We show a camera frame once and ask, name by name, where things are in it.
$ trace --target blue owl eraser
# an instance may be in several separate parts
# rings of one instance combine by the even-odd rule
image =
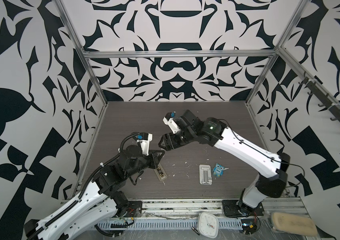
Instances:
[[[221,175],[223,175],[223,170],[224,170],[224,167],[217,163],[215,164],[215,168],[213,169],[212,174],[214,174],[214,176],[220,177]]]

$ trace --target white clock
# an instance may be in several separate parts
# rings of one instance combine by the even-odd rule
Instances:
[[[219,221],[212,214],[201,212],[198,217],[197,230],[198,232],[209,238],[216,238],[218,235]]]

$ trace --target dark wooden tabletop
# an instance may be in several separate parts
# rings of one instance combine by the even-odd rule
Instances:
[[[131,132],[153,134],[150,149],[160,149],[160,137],[170,132],[162,121],[166,113],[176,111],[177,116],[189,109],[204,121],[208,117],[226,119],[240,136],[262,146],[249,112],[242,101],[234,102],[110,102],[98,139],[92,151],[84,179],[99,166],[117,154],[120,142]],[[136,144],[129,140],[125,147]],[[219,163],[228,168],[220,177],[212,175],[212,185],[199,183],[199,165],[214,168]],[[168,175],[160,182],[152,169],[146,169],[133,186],[129,180],[121,188],[127,198],[215,198],[239,197],[257,175],[251,166],[235,156],[197,142],[168,151],[161,160]]]

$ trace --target wall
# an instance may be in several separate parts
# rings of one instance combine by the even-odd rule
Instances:
[[[273,49],[299,0],[64,0],[87,51]],[[91,62],[109,101],[245,100],[266,57]]]
[[[0,0],[0,239],[70,195],[102,103],[49,0]]]
[[[340,101],[340,0],[313,0],[286,44],[287,50]],[[291,162],[289,188],[300,196],[322,237],[340,239],[340,123],[299,85],[278,58],[251,106],[271,151]]]

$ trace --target beige cushion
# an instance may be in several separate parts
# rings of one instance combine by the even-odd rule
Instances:
[[[316,226],[311,218],[283,212],[273,212],[271,214],[271,220],[277,231],[309,237],[317,236]]]

